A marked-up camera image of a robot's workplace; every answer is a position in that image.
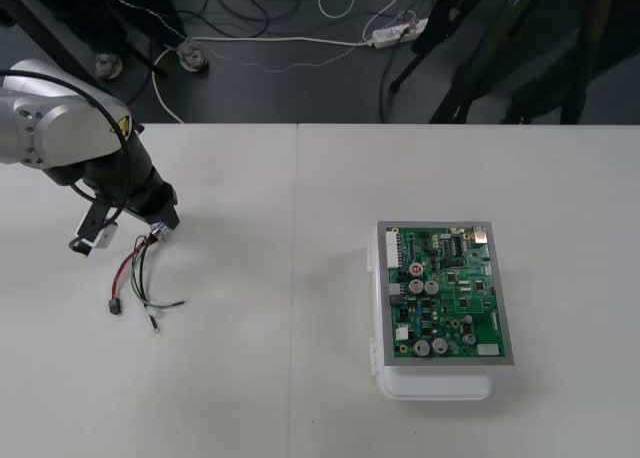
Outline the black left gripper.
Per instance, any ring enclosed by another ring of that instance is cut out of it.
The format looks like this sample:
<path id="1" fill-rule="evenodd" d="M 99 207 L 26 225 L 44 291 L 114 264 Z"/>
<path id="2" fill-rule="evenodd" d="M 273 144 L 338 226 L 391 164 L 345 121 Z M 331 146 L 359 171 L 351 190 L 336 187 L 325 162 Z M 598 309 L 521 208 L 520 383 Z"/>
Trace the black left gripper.
<path id="1" fill-rule="evenodd" d="M 180 224 L 177 204 L 177 194 L 171 184 L 150 179 L 127 199 L 125 211 L 148 225 L 175 230 Z"/>

